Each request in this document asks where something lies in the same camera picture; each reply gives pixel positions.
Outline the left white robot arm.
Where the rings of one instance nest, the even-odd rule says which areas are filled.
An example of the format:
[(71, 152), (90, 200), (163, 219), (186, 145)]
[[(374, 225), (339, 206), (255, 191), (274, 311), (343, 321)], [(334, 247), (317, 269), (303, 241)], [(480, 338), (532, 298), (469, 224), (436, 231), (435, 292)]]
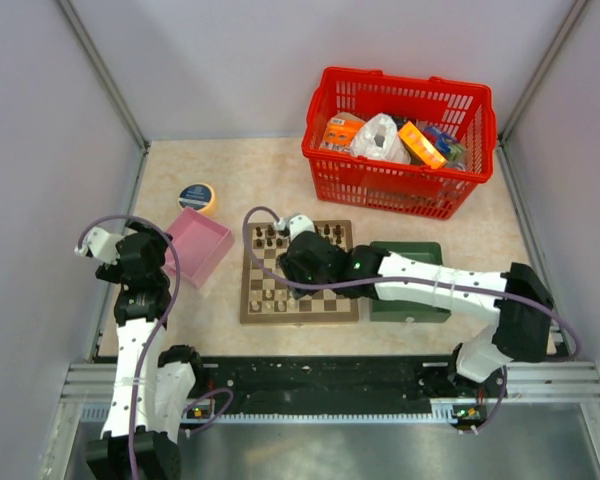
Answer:
[(170, 235), (137, 217), (127, 218), (126, 226), (127, 234), (115, 234), (95, 221), (75, 248), (99, 261), (98, 279), (120, 288), (113, 394), (99, 439), (86, 447), (86, 462), (97, 479), (177, 479), (185, 402), (204, 390), (207, 374), (194, 348), (162, 348), (179, 290), (163, 269)]

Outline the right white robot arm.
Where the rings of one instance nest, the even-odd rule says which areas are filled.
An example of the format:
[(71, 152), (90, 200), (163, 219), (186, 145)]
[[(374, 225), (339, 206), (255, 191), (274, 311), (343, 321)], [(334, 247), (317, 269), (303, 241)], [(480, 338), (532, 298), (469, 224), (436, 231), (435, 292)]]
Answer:
[(527, 264), (505, 272), (451, 269), (419, 262), (373, 245), (350, 250), (303, 232), (278, 258), (296, 294), (329, 289), (348, 298), (413, 302), (477, 317), (486, 327), (457, 346), (446, 380), (467, 396), (494, 371), (547, 357), (553, 298)]

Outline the dark chess pieces group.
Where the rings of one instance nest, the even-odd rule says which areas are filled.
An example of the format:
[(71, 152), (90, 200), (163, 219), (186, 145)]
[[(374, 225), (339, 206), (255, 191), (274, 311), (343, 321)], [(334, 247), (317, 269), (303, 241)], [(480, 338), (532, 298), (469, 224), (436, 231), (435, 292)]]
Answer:
[[(260, 223), (250, 224), (251, 238), (254, 249), (286, 249), (290, 239), (277, 232), (272, 225)], [(348, 227), (343, 224), (328, 224), (325, 222), (315, 225), (315, 232), (332, 244), (344, 246)]]

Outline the wooden chess board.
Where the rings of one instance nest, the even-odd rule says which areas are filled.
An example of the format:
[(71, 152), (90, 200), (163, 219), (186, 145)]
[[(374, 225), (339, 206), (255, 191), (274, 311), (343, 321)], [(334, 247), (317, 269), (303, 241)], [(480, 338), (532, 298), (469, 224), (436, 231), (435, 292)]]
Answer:
[[(251, 240), (250, 224), (246, 237)], [(354, 299), (337, 295), (331, 290), (320, 290), (296, 299), (288, 287), (265, 274), (253, 261), (258, 258), (268, 270), (281, 276), (283, 272), (277, 266), (277, 258), (286, 249), (254, 249), (245, 251), (243, 255), (243, 271), (241, 283), (240, 323), (247, 325), (318, 325), (344, 324), (359, 321), (359, 306)], [(263, 302), (274, 302), (272, 310), (266, 310)], [(258, 301), (260, 310), (251, 310), (250, 303)]]

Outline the pink open box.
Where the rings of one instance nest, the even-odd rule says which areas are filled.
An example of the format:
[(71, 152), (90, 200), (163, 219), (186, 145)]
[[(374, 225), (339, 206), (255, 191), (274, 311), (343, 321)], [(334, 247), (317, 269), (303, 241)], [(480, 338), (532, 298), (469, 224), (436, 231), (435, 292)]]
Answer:
[(172, 236), (180, 278), (200, 290), (234, 245), (230, 229), (186, 207), (167, 229)]

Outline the yellow tape roll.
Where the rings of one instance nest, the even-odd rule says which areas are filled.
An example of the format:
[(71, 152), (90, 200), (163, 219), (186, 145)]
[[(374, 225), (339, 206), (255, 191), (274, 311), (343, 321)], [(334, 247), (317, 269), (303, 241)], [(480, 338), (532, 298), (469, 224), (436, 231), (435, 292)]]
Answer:
[(211, 185), (194, 183), (180, 192), (178, 204), (182, 209), (191, 208), (202, 215), (213, 216), (217, 210), (218, 197)]

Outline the green wooden tray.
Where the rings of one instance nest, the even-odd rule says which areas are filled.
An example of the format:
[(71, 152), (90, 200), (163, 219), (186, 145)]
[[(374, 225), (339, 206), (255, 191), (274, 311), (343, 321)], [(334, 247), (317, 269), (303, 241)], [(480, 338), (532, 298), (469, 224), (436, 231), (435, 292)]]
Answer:
[[(443, 264), (442, 249), (437, 242), (374, 241), (371, 246), (395, 252), (403, 257), (433, 265)], [(382, 323), (444, 323), (449, 310), (409, 301), (370, 301), (370, 321)]]

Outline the orange printed carton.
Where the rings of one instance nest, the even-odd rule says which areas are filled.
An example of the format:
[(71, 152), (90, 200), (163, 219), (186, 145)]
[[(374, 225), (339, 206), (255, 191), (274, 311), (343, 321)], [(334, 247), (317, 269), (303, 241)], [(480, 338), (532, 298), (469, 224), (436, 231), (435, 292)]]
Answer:
[(349, 155), (351, 143), (365, 121), (349, 112), (340, 112), (326, 125), (319, 148)]

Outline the white plastic bag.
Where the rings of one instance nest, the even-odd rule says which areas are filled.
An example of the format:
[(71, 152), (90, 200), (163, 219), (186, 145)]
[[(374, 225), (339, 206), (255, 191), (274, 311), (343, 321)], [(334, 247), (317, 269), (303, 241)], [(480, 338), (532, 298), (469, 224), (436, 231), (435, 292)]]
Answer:
[(351, 155), (402, 165), (411, 163), (411, 156), (398, 136), (397, 124), (384, 113), (375, 115), (358, 131), (351, 143)]

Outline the orange box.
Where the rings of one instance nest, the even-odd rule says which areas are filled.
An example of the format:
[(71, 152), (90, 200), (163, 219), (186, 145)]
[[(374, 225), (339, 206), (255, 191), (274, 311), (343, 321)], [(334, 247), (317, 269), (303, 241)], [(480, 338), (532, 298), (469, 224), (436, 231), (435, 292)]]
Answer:
[(406, 122), (398, 132), (405, 147), (424, 165), (439, 169), (447, 163), (446, 158), (435, 148), (425, 135), (410, 121)]

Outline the blue packaged item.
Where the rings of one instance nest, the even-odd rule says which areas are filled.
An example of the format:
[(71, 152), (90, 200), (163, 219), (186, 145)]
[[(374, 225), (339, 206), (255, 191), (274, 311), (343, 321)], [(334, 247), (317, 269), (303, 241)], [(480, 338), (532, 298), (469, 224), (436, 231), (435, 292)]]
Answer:
[(466, 148), (455, 137), (433, 125), (427, 126), (424, 134), (448, 162), (464, 160)]

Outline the red plastic basket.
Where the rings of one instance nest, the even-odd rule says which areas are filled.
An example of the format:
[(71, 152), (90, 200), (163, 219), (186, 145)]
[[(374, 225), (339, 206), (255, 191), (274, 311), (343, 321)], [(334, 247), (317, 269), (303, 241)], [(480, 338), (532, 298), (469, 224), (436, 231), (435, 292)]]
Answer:
[(493, 174), (491, 89), (328, 67), (302, 141), (324, 201), (448, 219)]

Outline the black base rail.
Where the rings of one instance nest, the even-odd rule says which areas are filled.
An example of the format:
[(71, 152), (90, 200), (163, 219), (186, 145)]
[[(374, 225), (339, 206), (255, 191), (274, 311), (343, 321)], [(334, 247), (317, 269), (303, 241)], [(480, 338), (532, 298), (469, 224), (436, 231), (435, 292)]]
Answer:
[(451, 357), (204, 356), (189, 400), (220, 387), (234, 392), (230, 414), (427, 413), (432, 399), (495, 399), (499, 373), (478, 384), (450, 378)]

